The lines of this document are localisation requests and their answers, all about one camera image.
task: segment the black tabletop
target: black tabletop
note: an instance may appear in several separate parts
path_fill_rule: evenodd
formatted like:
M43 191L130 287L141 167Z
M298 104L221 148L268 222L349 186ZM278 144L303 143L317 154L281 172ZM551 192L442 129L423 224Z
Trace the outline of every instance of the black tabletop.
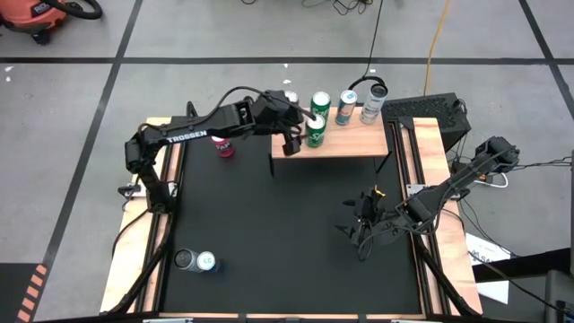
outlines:
M232 140L218 156L190 142L173 250L211 251L219 273L166 268L161 311L214 313L421 313L410 238L375 246L366 262L336 224L356 223L342 201L378 183L401 201L397 162L378 176L373 158L275 161L269 137Z

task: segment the wooden shelf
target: wooden shelf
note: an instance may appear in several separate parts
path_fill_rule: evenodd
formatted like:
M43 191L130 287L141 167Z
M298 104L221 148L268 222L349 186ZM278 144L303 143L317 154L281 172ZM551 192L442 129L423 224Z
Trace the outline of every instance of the wooden shelf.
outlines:
M283 136L272 135L271 156L279 158L334 158L387 156L387 139L383 120L379 116L372 125L360 121L361 107L354 109L351 122L346 126L335 123L337 108L332 107L326 121L325 139L318 148L309 148L303 139L301 150L291 157L283 154Z

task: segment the vacuum hose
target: vacuum hose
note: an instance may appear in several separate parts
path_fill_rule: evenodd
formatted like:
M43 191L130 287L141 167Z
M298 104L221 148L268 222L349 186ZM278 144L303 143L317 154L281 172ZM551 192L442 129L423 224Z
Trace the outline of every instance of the vacuum hose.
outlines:
M58 0L41 0L43 3L48 4L51 7L56 8L59 11L68 13L76 18L87 19L87 20L97 20L101 18L101 7L96 0L85 0L93 8L93 12L86 13L81 8L72 7L66 4L62 4Z

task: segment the white cable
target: white cable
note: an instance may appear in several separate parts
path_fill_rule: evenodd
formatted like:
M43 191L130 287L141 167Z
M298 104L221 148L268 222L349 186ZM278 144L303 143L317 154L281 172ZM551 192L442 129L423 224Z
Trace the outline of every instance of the white cable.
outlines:
M504 185L491 184L491 183L483 182L481 180L475 180L474 183L486 185L486 186L489 186L491 188L507 188L509 186L509 179L506 177L506 174L504 174L504 173L501 173L500 175L502 175L502 177L504 178Z

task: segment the green soda can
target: green soda can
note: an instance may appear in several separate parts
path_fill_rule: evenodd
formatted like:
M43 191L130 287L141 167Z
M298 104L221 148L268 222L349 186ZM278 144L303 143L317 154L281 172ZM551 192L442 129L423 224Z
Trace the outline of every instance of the green soda can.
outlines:
M326 122L323 116L316 114L315 120L307 118L305 124L305 135L307 136L307 146L310 148L317 148L323 144L325 139Z
M328 120L329 110L331 109L331 98L325 92L316 92L311 99L311 113L323 116L325 121Z

